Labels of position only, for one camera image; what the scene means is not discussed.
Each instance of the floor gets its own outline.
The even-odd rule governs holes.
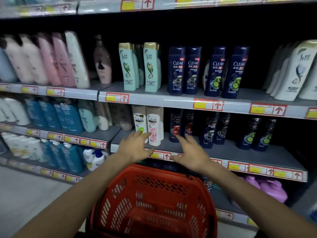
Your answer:
[[[71,187],[0,166],[0,237],[10,238]],[[218,222],[218,238],[252,238],[255,232]]]

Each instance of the store shelf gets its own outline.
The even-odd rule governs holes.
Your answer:
[[[15,157],[10,151],[0,155],[0,165],[73,184],[79,182],[84,176],[90,173],[86,168],[80,175],[68,174],[57,169],[50,169],[47,162],[40,163],[36,160]]]
[[[258,5],[269,3],[290,3],[310,0],[108,0],[81,1],[78,14],[117,13],[129,11],[170,10],[177,8],[198,8],[237,5]]]
[[[0,83],[0,91],[18,94],[97,100],[98,91],[110,87],[111,85],[112,84],[101,84],[97,80],[91,81],[90,89],[28,85],[22,83]]]
[[[131,132],[121,130],[112,140],[110,151],[117,152],[121,139]],[[170,160],[172,155],[182,155],[180,143],[170,142],[168,135],[169,133],[164,132],[161,145],[155,147],[155,152],[150,158]],[[149,143],[146,143],[145,147],[151,148]],[[224,145],[214,144],[212,149],[204,151],[212,160],[232,171],[307,182],[307,170],[281,146],[269,145],[265,152],[258,152],[253,149],[239,149],[235,142],[226,140]]]
[[[316,101],[299,98],[293,102],[275,100],[263,90],[247,88],[239,89],[237,99],[224,99],[205,96],[202,88],[198,90],[196,95],[170,95],[166,85],[162,85],[157,93],[145,92],[145,86],[141,86],[136,91],[125,91],[123,82],[116,82],[105,90],[100,91],[98,100],[300,119],[306,118],[309,112],[312,112],[311,110],[316,110],[314,112],[317,113]]]
[[[54,15],[76,15],[78,3],[40,4],[23,6],[3,6],[0,8],[0,19],[38,17]]]
[[[108,130],[96,129],[95,132],[82,132],[78,135],[72,135],[64,130],[43,130],[39,129],[35,125],[19,126],[8,123],[0,123],[1,132],[11,132],[22,135],[30,135],[34,137],[58,140],[61,142],[68,142],[73,144],[81,144],[85,146],[90,146],[94,148],[107,149],[108,144],[113,140],[116,134],[121,130],[120,127],[111,126]]]
[[[216,208],[217,217],[220,221],[228,220],[247,226],[257,227],[257,225],[241,208],[238,208],[230,203],[228,195],[221,189],[213,188],[210,191],[210,195]]]

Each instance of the red shopping basket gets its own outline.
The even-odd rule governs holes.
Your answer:
[[[106,237],[216,237],[216,211],[199,178],[134,164],[111,182],[94,206],[86,232]]]

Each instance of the person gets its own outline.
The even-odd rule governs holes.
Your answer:
[[[13,238],[71,238],[102,196],[113,178],[130,164],[151,156],[144,148],[151,133],[132,132],[123,138],[118,151],[79,183],[73,185],[22,227]],[[276,238],[317,237],[317,228],[263,191],[239,179],[218,162],[210,160],[192,136],[176,136],[184,155],[171,159],[214,181],[268,236]]]

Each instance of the person's left hand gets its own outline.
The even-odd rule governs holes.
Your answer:
[[[145,140],[151,133],[144,133],[142,131],[132,132],[127,138],[123,138],[119,144],[117,153],[129,159],[130,164],[134,164],[151,156],[154,148],[144,149]]]

